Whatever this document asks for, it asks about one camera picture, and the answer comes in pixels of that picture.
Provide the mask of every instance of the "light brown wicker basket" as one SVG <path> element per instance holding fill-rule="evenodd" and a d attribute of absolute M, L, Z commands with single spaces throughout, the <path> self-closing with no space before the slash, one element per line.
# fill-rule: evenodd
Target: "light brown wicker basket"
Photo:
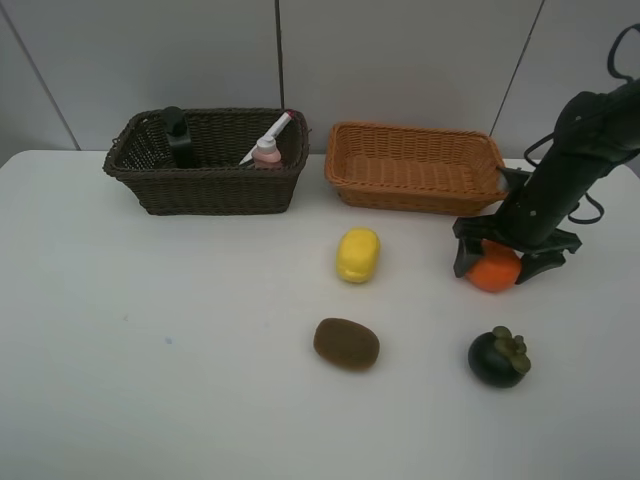
<path fill-rule="evenodd" d="M 345 122 L 331 130 L 325 176 L 355 207 L 469 216 L 504 199 L 503 166 L 482 133 Z"/>

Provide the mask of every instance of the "white table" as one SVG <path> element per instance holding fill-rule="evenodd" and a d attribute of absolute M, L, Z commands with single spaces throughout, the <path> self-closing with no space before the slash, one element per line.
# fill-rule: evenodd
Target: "white table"
<path fill-rule="evenodd" d="M 0 170 L 0 478 L 601 480 L 640 475 L 640 185 L 594 188 L 567 264 L 501 295 L 452 273 L 454 218 L 351 208 L 312 156 L 273 216 L 154 217 L 104 154 Z M 579 212 L 588 216 L 584 207 Z M 374 280 L 337 279 L 375 229 Z M 373 329 L 351 374 L 316 325 Z M 497 391 L 466 349 L 498 324 L 533 369 Z"/>

